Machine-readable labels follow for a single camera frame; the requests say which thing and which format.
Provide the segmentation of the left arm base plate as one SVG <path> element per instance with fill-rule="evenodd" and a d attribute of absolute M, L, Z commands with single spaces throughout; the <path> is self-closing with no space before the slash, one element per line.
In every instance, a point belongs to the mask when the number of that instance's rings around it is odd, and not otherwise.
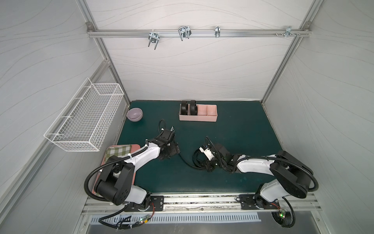
<path fill-rule="evenodd" d="M 125 212 L 151 212 L 163 211 L 164 207 L 164 196 L 147 195 L 145 200 L 140 203 L 130 202 L 126 205 Z"/>

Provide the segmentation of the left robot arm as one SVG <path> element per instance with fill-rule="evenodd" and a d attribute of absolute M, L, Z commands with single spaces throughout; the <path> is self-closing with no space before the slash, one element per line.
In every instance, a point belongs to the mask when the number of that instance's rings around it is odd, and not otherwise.
<path fill-rule="evenodd" d="M 111 156 L 107 162 L 92 172 L 84 181 L 84 191 L 92 199 L 111 202 L 114 205 L 133 203 L 141 210 L 148 208 L 151 193 L 133 185 L 135 173 L 148 162 L 170 158 L 180 154 L 174 140 L 175 129 L 162 130 L 158 136 L 146 141 L 145 146 L 124 157 Z"/>

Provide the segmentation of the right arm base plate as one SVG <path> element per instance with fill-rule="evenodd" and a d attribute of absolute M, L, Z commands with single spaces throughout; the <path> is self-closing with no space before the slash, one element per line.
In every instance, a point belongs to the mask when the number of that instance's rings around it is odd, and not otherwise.
<path fill-rule="evenodd" d="M 277 210 L 280 204 L 277 200 L 268 202 L 257 194 L 242 194 L 235 198 L 242 210 Z"/>

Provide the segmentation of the pink divided storage box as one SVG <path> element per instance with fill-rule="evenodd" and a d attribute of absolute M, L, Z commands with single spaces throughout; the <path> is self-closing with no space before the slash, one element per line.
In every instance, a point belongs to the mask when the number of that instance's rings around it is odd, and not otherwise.
<path fill-rule="evenodd" d="M 180 121 L 199 121 L 199 122 L 216 122 L 218 118 L 217 105 L 210 104 L 198 104 L 198 114 L 196 116 L 190 115 L 190 104 L 188 104 L 188 114 L 181 115 L 179 111 L 179 120 Z"/>

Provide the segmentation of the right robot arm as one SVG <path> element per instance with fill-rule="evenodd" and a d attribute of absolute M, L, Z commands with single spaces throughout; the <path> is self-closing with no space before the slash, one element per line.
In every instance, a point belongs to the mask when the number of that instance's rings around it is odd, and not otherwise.
<path fill-rule="evenodd" d="M 227 173 L 258 173 L 273 176 L 271 182 L 261 184 L 256 193 L 246 200 L 248 205 L 265 209 L 279 198 L 293 196 L 304 199 L 308 192 L 318 190 L 313 171 L 286 151 L 270 156 L 232 155 L 223 145 L 213 144 L 209 137 L 194 152 L 194 166 L 212 172 L 221 168 Z"/>

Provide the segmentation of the long black belt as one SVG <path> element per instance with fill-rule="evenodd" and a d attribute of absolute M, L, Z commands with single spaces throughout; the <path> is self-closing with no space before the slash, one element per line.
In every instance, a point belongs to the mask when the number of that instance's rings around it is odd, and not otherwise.
<path fill-rule="evenodd" d="M 181 107 L 180 107 L 180 115 L 188 115 L 189 114 L 189 105 L 187 101 L 182 100 Z"/>

